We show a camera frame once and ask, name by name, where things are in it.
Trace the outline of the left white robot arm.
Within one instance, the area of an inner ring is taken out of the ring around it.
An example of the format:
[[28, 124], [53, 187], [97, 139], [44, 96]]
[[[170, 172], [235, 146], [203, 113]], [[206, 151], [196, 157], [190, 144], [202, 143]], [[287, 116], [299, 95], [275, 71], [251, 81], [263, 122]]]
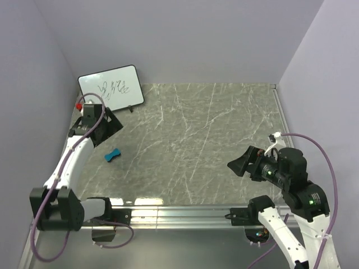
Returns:
[[81, 201], [74, 189], [93, 150], [122, 127], [108, 107], [83, 105], [81, 116], [68, 132], [65, 151], [55, 171], [41, 188], [33, 188], [30, 193], [38, 230], [78, 231], [91, 219], [100, 225], [112, 222], [114, 212], [108, 197], [90, 197]]

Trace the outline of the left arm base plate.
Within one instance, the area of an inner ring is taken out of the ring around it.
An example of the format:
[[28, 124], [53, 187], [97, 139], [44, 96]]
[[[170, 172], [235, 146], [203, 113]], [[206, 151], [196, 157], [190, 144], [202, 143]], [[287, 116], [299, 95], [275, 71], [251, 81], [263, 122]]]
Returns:
[[92, 221], [101, 223], [101, 224], [109, 224], [117, 223], [117, 224], [125, 224], [129, 225], [131, 222], [132, 210], [130, 208], [113, 208], [108, 207], [105, 209], [104, 214], [99, 217], [95, 217]]

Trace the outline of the blue whiteboard eraser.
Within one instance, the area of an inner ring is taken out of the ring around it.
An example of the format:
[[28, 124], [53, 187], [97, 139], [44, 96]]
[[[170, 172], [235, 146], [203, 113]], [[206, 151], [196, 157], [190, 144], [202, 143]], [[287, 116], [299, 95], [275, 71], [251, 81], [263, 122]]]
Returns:
[[104, 156], [106, 162], [110, 163], [112, 162], [115, 158], [121, 156], [121, 152], [119, 149], [114, 149], [112, 152], [106, 154]]

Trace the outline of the black-framed small whiteboard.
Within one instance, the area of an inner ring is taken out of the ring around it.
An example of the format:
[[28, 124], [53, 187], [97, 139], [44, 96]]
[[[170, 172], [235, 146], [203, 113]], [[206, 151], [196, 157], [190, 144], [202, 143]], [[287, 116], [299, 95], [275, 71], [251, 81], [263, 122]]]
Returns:
[[145, 102], [137, 69], [134, 65], [80, 76], [77, 79], [86, 103], [99, 104], [115, 112]]

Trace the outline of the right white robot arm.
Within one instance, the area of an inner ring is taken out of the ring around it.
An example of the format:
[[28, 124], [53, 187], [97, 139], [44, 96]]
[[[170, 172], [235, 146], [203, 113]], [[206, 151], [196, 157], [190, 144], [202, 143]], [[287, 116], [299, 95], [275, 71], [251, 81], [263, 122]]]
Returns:
[[249, 173], [256, 182], [267, 181], [282, 191], [283, 199], [300, 229], [303, 242], [290, 231], [274, 202], [268, 196], [249, 201], [247, 216], [251, 223], [261, 224], [273, 237], [290, 268], [340, 268], [330, 235], [329, 203], [325, 192], [308, 180], [307, 160], [291, 147], [266, 152], [249, 146], [227, 166], [236, 176]]

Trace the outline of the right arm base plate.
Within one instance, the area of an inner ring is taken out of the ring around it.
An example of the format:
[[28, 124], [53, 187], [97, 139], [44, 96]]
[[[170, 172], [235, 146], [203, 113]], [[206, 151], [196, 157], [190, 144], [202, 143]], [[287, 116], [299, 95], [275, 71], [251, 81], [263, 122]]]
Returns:
[[230, 208], [229, 213], [224, 217], [231, 222], [232, 226], [260, 226], [262, 223], [258, 220], [255, 213], [263, 212], [265, 207], [248, 206]]

